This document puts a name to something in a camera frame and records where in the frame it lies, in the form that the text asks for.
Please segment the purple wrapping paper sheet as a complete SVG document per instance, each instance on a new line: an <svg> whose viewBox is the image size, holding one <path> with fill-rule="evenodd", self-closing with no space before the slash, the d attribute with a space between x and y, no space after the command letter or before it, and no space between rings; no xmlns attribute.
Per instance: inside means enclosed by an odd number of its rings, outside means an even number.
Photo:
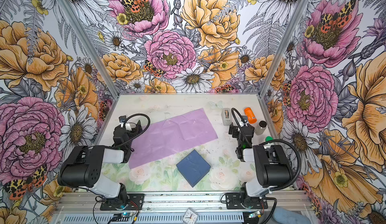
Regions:
<svg viewBox="0 0 386 224"><path fill-rule="evenodd" d="M132 142L129 168L157 161L218 138L203 108L150 125Z"/></svg>

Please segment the dark blue gift box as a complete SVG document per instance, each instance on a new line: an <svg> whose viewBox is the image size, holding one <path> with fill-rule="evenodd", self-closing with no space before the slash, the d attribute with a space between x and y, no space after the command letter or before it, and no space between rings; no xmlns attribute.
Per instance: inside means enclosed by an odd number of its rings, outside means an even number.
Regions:
<svg viewBox="0 0 386 224"><path fill-rule="evenodd" d="M195 187L210 171L210 164L193 150L176 164L178 171L191 187Z"/></svg>

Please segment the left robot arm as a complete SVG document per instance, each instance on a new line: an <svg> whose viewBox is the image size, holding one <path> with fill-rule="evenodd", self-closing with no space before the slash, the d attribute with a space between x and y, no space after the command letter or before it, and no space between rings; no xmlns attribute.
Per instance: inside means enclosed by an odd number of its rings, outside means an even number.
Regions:
<svg viewBox="0 0 386 224"><path fill-rule="evenodd" d="M64 161L58 184L70 188L86 189L103 198L111 208L123 210L129 204L126 187L122 183L112 181L102 174L103 163L125 164L132 152L133 138L143 132L141 122L129 123L130 130L123 124L114 129L113 146L98 145L92 148L75 147Z"/></svg>

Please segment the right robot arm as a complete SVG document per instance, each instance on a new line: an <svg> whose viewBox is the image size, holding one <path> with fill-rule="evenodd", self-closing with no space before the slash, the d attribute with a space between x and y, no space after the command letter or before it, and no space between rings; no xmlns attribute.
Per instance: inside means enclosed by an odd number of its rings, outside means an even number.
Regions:
<svg viewBox="0 0 386 224"><path fill-rule="evenodd" d="M256 176L245 181L240 188L239 196L227 196L229 209L241 206L244 209L262 209L266 207L263 199L274 188L284 189L294 177L289 161L279 144L280 139L266 137L265 141L252 145L254 127L243 125L241 127L230 124L229 134L237 139L235 150L237 159L241 162L252 163Z"/></svg>

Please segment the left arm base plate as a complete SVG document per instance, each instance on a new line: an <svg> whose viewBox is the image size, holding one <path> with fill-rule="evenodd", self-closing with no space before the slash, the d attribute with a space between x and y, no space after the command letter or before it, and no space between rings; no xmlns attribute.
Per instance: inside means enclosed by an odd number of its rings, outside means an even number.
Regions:
<svg viewBox="0 0 386 224"><path fill-rule="evenodd" d="M140 211L144 203L145 194L127 194L126 198L108 198L100 206L101 211Z"/></svg>

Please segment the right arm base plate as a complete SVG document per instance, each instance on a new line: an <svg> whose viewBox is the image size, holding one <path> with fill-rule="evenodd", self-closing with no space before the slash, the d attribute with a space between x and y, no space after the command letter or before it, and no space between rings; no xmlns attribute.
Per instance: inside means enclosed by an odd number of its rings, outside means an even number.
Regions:
<svg viewBox="0 0 386 224"><path fill-rule="evenodd" d="M228 210L263 210L268 208L265 200L259 197L243 196L239 192L225 193L225 204Z"/></svg>

